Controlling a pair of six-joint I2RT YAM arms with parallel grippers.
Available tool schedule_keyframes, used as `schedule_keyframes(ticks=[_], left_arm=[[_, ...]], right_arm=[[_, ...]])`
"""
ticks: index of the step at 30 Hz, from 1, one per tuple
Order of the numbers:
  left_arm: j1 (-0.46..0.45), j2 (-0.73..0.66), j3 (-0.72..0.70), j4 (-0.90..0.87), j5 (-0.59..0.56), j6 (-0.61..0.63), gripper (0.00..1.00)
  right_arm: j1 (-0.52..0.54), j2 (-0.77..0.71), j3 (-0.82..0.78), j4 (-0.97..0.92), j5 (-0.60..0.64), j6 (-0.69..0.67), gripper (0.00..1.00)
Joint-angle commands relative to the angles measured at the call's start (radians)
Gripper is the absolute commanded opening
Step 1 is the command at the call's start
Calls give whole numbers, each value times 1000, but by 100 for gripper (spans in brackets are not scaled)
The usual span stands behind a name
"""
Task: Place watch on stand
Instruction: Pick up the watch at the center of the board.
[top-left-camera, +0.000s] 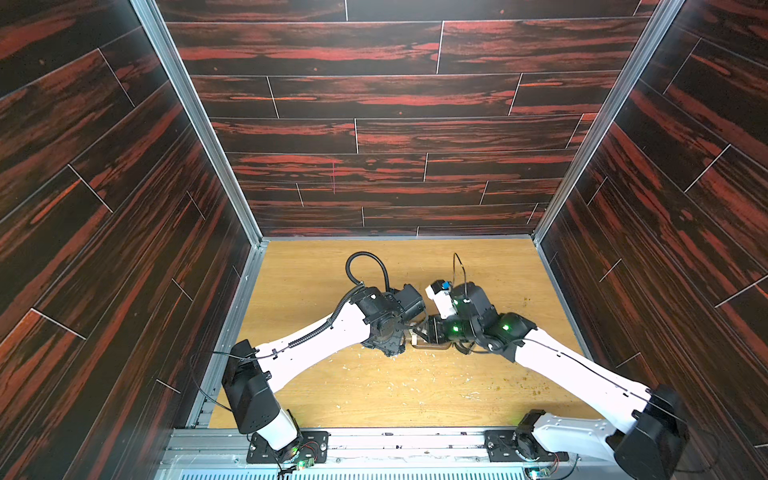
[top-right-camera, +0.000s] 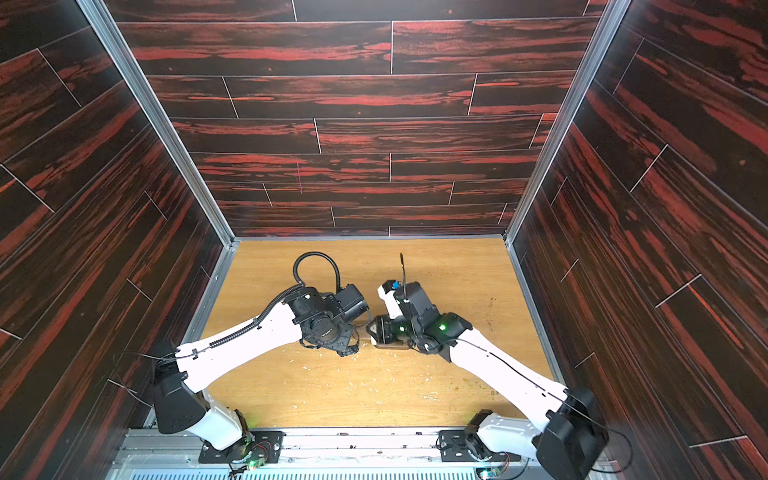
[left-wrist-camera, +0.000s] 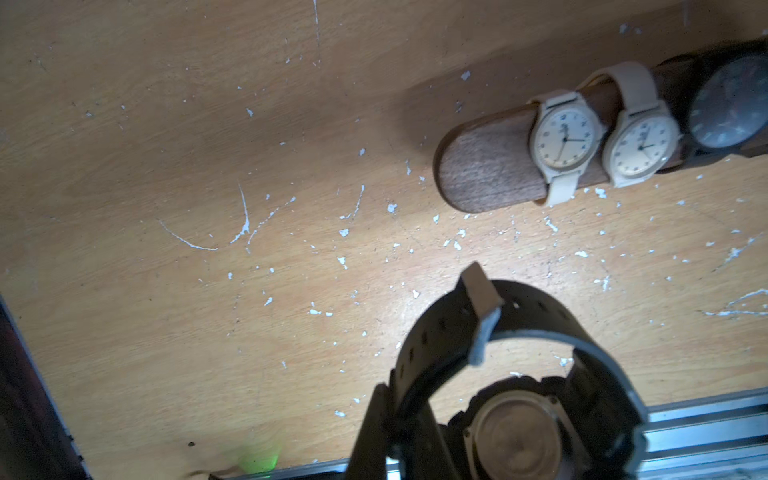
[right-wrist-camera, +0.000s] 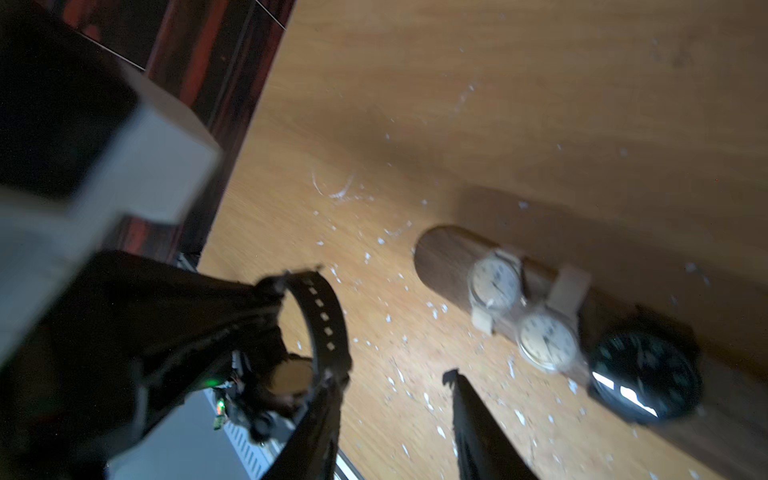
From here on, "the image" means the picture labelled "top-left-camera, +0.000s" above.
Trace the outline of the dark wooden watch stand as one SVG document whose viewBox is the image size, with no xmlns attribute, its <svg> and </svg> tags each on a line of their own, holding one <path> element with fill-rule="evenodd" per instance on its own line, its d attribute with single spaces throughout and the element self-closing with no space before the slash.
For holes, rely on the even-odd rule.
<svg viewBox="0 0 768 480">
<path fill-rule="evenodd" d="M 450 350 L 453 347 L 452 342 L 435 343 L 429 339 L 429 336 L 418 329 L 410 329 L 410 345 L 416 350 Z"/>
</svg>

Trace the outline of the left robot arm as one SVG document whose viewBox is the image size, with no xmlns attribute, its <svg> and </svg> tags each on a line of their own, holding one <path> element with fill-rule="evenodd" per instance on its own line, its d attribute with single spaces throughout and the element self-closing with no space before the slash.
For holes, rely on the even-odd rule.
<svg viewBox="0 0 768 480">
<path fill-rule="evenodd" d="M 341 298 L 328 316 L 268 343 L 236 343 L 227 358 L 222 387 L 238 432 L 256 435 L 275 452 L 299 445 L 299 427 L 276 393 L 315 364 L 354 345 L 397 356 L 405 350 L 405 332 L 426 310 L 410 284 L 381 291 L 362 284 Z"/>
</svg>

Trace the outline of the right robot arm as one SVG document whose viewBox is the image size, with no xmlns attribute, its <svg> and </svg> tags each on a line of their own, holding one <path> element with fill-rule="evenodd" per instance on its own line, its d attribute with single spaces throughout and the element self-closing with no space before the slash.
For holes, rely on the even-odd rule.
<svg viewBox="0 0 768 480">
<path fill-rule="evenodd" d="M 681 397 L 652 389 L 598 365 L 564 346 L 517 313 L 500 314 L 472 282 L 437 280 L 426 289 L 437 314 L 418 328 L 430 344 L 478 346 L 490 355 L 532 370 L 576 396 L 599 418 L 565 418 L 529 411 L 515 427 L 511 447 L 528 461 L 559 453 L 615 463 L 633 479 L 669 479 L 689 441 Z"/>
</svg>

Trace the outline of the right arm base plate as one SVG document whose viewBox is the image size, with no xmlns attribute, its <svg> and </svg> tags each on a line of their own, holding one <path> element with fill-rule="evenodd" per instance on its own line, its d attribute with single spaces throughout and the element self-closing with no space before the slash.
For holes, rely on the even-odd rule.
<svg viewBox="0 0 768 480">
<path fill-rule="evenodd" d="M 568 462 L 566 452 L 545 450 L 531 433 L 518 433 L 515 428 L 485 430 L 484 446 L 491 462 L 533 462 L 552 464 Z"/>
</svg>

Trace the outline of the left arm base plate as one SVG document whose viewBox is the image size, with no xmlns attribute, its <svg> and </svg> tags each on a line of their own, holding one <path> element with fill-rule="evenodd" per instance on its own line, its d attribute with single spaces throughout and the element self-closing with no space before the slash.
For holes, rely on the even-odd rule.
<svg viewBox="0 0 768 480">
<path fill-rule="evenodd" d="M 294 465 L 309 468 L 327 460 L 330 433 L 324 430 L 300 430 L 298 437 L 285 447 L 275 450 L 260 435 L 250 438 L 246 463 L 251 465 Z"/>
</svg>

